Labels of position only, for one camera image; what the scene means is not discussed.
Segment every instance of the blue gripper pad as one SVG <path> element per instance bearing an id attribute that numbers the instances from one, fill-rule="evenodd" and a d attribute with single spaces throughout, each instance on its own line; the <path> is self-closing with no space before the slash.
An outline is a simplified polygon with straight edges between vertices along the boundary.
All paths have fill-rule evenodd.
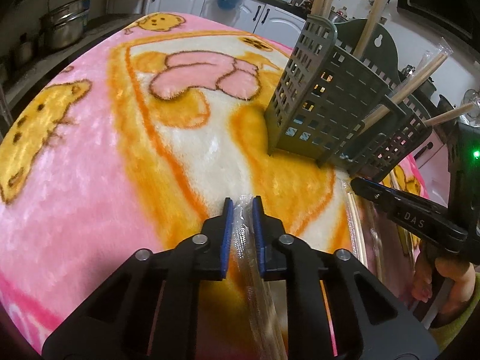
<path id="1" fill-rule="evenodd" d="M 230 240 L 233 231 L 233 201 L 230 198 L 225 199 L 222 216 L 226 216 L 225 231 L 223 234 L 222 246 L 220 247 L 220 263 L 222 277 L 225 279 L 229 269 Z"/>
<path id="2" fill-rule="evenodd" d="M 265 240 L 263 239 L 262 216 L 263 206 L 260 196 L 253 199 L 252 216 L 253 216 L 253 234 L 255 235 L 255 247 L 257 250 L 257 265 L 260 277 L 265 275 Z"/>

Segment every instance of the tablecloth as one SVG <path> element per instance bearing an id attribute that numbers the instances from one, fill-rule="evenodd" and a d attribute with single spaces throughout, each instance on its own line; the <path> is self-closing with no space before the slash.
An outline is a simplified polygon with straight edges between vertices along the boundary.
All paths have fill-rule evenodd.
<path id="1" fill-rule="evenodd" d="M 0 302 L 37 351 L 136 250 L 174 248 L 227 196 L 261 195 L 265 212 L 315 249 L 350 248 L 347 175 L 266 153 L 263 112 L 290 53 L 157 13 L 32 100 L 0 145 Z M 256 358 L 246 299 L 234 266 L 202 284 L 199 359 Z"/>

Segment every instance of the yellow cartoon animal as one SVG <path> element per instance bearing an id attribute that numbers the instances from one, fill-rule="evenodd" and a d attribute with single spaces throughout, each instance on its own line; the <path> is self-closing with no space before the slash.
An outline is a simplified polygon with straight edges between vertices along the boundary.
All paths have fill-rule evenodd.
<path id="1" fill-rule="evenodd" d="M 185 23 L 185 19 L 182 16 L 172 15 L 170 13 L 152 13 L 137 21 L 134 21 L 125 29 L 125 34 L 132 33 L 133 27 L 140 27 L 144 30 L 166 32 L 172 28 L 178 27 Z"/>
<path id="2" fill-rule="evenodd" d="M 92 83 L 81 80 L 51 85 L 42 90 L 23 110 L 0 145 L 0 197 L 11 203 L 30 173 L 40 149 L 47 145 L 59 124 L 67 124 L 67 111 L 90 90 Z"/>

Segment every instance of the human hand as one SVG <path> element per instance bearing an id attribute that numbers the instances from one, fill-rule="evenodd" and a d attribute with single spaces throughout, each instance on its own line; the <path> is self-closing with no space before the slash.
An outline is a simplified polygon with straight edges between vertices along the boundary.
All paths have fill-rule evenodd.
<path id="1" fill-rule="evenodd" d="M 426 251 L 422 250 L 415 263 L 412 296 L 421 302 L 428 302 L 432 297 L 432 266 L 427 260 Z M 435 260 L 438 273 L 454 281 L 447 302 L 440 309 L 437 321 L 447 325 L 458 318 L 469 306 L 475 289 L 475 269 L 469 262 L 458 257 L 438 257 Z"/>

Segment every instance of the person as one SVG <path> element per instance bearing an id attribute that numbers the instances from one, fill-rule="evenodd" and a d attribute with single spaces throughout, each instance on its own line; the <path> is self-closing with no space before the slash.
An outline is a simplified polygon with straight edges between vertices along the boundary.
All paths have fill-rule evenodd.
<path id="1" fill-rule="evenodd" d="M 454 285 L 445 305 L 440 309 L 430 327 L 430 333 L 444 350 L 460 332 L 480 300 L 480 274 L 473 265 L 456 256 L 438 257 L 435 268 L 444 278 L 450 278 Z M 432 266 L 422 249 L 415 263 L 412 296 L 427 302 L 431 296 Z"/>

